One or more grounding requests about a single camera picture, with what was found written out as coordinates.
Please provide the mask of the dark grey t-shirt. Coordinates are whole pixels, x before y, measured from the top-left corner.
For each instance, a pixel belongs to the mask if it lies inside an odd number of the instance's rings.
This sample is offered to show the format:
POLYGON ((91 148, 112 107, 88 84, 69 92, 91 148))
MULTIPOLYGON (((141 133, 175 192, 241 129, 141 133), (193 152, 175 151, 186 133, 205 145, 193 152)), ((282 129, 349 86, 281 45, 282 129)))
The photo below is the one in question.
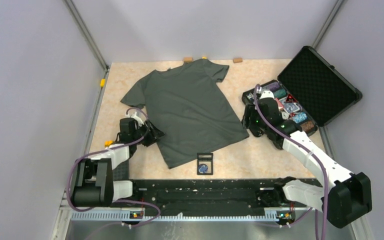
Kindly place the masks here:
POLYGON ((164 133, 157 146, 168 168, 248 138, 218 87, 229 68, 198 59, 166 71, 154 70, 121 99, 127 106, 146 109, 149 120, 164 133))

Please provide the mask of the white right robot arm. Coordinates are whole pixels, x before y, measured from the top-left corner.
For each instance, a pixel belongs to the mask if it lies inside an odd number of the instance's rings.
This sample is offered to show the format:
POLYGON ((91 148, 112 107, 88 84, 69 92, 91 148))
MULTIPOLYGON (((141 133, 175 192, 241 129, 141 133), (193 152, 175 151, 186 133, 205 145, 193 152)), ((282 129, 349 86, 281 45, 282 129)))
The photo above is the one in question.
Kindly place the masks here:
POLYGON ((267 136, 275 147, 299 160, 321 185, 311 185, 294 177, 282 178, 273 192, 277 205, 304 204, 321 211, 337 228, 372 211, 370 178, 363 172, 353 173, 341 166, 315 145, 295 121, 283 119, 274 98, 246 104, 241 122, 245 128, 257 131, 258 137, 267 136))

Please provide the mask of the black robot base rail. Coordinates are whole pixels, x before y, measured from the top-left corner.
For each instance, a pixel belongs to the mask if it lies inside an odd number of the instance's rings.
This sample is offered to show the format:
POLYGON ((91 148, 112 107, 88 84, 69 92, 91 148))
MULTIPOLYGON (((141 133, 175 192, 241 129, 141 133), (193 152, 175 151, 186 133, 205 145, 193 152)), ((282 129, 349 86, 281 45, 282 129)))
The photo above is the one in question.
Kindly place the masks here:
POLYGON ((274 186, 280 179, 137 179, 129 200, 159 207, 161 216, 263 216, 269 208, 303 207, 281 202, 274 186))

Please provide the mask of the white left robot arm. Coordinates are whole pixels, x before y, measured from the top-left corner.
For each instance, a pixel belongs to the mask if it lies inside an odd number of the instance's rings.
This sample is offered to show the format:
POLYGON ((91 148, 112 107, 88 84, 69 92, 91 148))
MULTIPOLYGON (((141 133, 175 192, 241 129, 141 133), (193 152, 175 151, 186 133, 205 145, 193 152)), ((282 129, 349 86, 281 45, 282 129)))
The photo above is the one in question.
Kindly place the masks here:
POLYGON ((114 170, 128 165, 139 145, 149 147, 164 136, 150 120, 122 118, 115 141, 106 143, 104 150, 84 157, 73 169, 69 184, 72 206, 83 211, 108 207, 118 199, 129 207, 136 206, 141 194, 129 179, 115 180, 114 170))

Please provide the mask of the blue round brooch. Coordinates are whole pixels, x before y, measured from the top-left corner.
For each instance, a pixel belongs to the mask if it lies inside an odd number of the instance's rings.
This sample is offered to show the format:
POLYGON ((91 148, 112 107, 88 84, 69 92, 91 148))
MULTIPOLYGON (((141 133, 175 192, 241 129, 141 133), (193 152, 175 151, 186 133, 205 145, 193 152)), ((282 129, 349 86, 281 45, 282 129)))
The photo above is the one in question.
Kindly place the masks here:
POLYGON ((197 173, 200 175, 205 175, 209 171, 209 167, 206 164, 200 164, 197 168, 197 173))

